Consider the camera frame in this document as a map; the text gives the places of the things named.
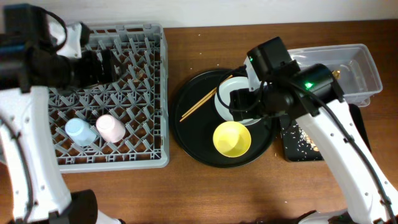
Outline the yellow bowl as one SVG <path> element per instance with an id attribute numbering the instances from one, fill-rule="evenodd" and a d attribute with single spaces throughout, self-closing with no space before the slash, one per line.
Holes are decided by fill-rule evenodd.
<path id="1" fill-rule="evenodd" d="M 251 133 L 239 122 L 221 123 L 213 133 L 213 145 L 225 157 L 241 157 L 248 152 L 251 143 Z"/>

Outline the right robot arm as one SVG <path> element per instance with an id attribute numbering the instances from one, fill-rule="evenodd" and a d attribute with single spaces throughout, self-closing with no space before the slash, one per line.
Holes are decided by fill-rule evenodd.
<path id="1" fill-rule="evenodd" d="M 363 141 L 326 66 L 301 70 L 291 61 L 274 68 L 243 65 L 241 71 L 256 85 L 231 93 L 234 119 L 289 115 L 319 148 L 345 196 L 346 209 L 314 210 L 294 223 L 397 223 L 397 190 Z"/>

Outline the light blue cup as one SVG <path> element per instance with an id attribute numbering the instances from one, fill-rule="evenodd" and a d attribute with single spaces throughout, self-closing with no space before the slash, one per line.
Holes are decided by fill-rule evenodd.
<path id="1" fill-rule="evenodd" d="M 89 146 L 97 137 L 91 130 L 90 124 L 80 118 L 72 118 L 67 121 L 65 131 L 70 139 L 81 147 Z"/>

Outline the grey plate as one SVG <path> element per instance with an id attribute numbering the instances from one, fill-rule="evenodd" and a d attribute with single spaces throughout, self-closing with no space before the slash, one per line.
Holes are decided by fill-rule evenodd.
<path id="1" fill-rule="evenodd" d="M 248 88 L 249 82 L 247 77 L 233 77 L 229 80 L 226 80 L 220 85 L 220 97 L 221 100 L 229 104 L 231 101 L 230 92 L 233 90 L 238 90 L 242 88 Z M 234 121 L 233 115 L 229 112 L 227 108 L 225 108 L 219 101 L 217 95 L 215 95 L 214 99 L 215 108 L 217 113 L 222 117 L 225 121 Z"/>

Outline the food scraps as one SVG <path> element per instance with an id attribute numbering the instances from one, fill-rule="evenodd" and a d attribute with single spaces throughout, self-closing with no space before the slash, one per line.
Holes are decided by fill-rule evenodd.
<path id="1" fill-rule="evenodd" d="M 315 143 L 310 139 L 310 137 L 308 136 L 308 134 L 303 131 L 302 129 L 300 129 L 300 137 L 307 143 L 310 145 L 310 148 L 315 151 L 318 152 L 319 149 L 318 147 L 315 145 Z"/>

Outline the wooden chopstick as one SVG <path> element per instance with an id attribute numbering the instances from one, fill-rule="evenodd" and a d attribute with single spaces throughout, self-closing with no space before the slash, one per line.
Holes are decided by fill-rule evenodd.
<path id="1" fill-rule="evenodd" d="M 211 97 L 213 97 L 216 93 L 216 88 L 211 90 L 208 94 L 206 94 L 201 100 L 195 103 L 186 113 L 184 113 L 180 119 L 180 122 L 190 116 L 194 111 L 196 111 L 199 107 L 205 104 Z"/>
<path id="2" fill-rule="evenodd" d="M 202 80 L 206 80 L 208 78 L 215 78 L 217 77 L 217 83 L 214 89 L 212 89 L 209 93 L 207 93 L 202 99 L 200 99 L 198 102 L 196 102 L 187 112 L 185 112 L 182 117 L 180 118 L 180 123 L 188 118 L 194 111 L 196 111 L 199 107 L 204 105 L 207 101 L 209 101 L 212 97 L 216 95 L 216 91 L 218 89 L 218 86 L 224 83 L 226 80 L 229 80 L 232 78 L 232 75 L 229 75 L 229 71 L 227 71 L 224 74 L 220 74 L 218 72 L 221 72 L 221 70 L 213 70 L 209 72 L 202 73 L 194 78 L 192 78 L 190 81 L 188 81 L 186 84 L 184 84 L 183 87 L 181 87 L 180 91 L 177 93 L 177 96 L 179 97 L 178 100 L 175 100 L 175 106 L 178 106 L 179 101 L 184 97 L 188 96 L 185 94 L 185 92 L 188 90 L 188 85 L 193 84 L 193 82 L 198 81 L 200 78 Z"/>

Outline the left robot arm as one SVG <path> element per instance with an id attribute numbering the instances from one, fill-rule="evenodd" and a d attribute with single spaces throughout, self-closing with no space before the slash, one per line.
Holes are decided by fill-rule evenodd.
<path id="1" fill-rule="evenodd" d="M 49 89 L 117 82 L 125 72 L 108 49 L 82 51 L 90 29 L 66 25 L 31 4 L 3 7 L 1 148 L 12 184 L 13 223 L 115 223 L 92 190 L 70 192 L 60 173 L 49 123 Z"/>

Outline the gold snack wrapper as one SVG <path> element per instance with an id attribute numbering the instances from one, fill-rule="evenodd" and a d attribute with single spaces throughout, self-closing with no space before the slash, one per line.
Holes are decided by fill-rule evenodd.
<path id="1" fill-rule="evenodd" d="M 339 80 L 341 78 L 340 71 L 339 70 L 334 70 L 332 71 L 332 75 L 334 76 L 335 79 Z"/>

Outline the pink cup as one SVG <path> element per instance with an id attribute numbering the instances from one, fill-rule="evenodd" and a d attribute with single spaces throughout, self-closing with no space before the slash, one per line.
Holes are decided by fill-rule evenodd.
<path id="1" fill-rule="evenodd" d="M 125 125 L 114 116 L 104 114 L 96 120 L 96 128 L 106 142 L 116 143 L 124 138 Z"/>

